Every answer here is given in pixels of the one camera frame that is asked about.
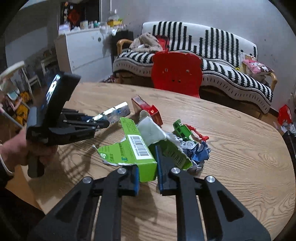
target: red chair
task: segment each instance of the red chair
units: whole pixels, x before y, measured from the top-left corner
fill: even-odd
[[[193,54],[158,52],[153,58],[151,78],[154,88],[199,98],[202,61]]]

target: red box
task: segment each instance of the red box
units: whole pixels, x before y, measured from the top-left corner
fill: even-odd
[[[161,126],[163,124],[163,121],[161,119],[160,113],[158,109],[154,105],[148,105],[147,102],[145,102],[140,96],[136,95],[135,97],[131,98],[131,101],[133,103],[133,109],[136,114],[139,114],[142,110],[147,111],[150,116],[152,117],[152,120]]]

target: black and white striped sofa cover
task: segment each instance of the black and white striped sofa cover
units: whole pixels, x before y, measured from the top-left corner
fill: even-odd
[[[142,26],[142,33],[145,32],[167,36],[170,51],[201,57],[202,86],[214,86],[235,100],[252,102],[264,114],[269,111],[271,89],[235,69],[239,68],[240,52],[258,59],[257,46],[252,42],[220,29],[183,22],[146,22]],[[150,77],[153,55],[128,50],[114,60],[113,71]]]

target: table top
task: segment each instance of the table top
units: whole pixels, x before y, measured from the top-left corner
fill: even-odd
[[[151,88],[105,84],[79,84],[66,108],[97,115],[138,94],[154,104],[173,131],[173,122],[192,125],[210,137],[212,149],[200,178],[215,176],[268,229],[273,240],[284,228],[295,206],[295,176],[288,149],[277,130],[251,116],[206,100]],[[107,176],[116,167],[102,163],[92,149],[119,142],[119,124],[96,133],[94,139],[60,146],[56,159],[41,178],[25,177],[42,210],[53,206],[84,176]],[[175,197],[156,192],[157,182],[141,183],[137,197],[123,197],[122,237],[128,240],[176,240]]]

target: white dresser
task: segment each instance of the white dresser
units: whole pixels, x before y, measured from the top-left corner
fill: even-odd
[[[80,82],[105,80],[113,74],[110,39],[97,28],[60,35],[54,42],[60,70],[80,75]]]

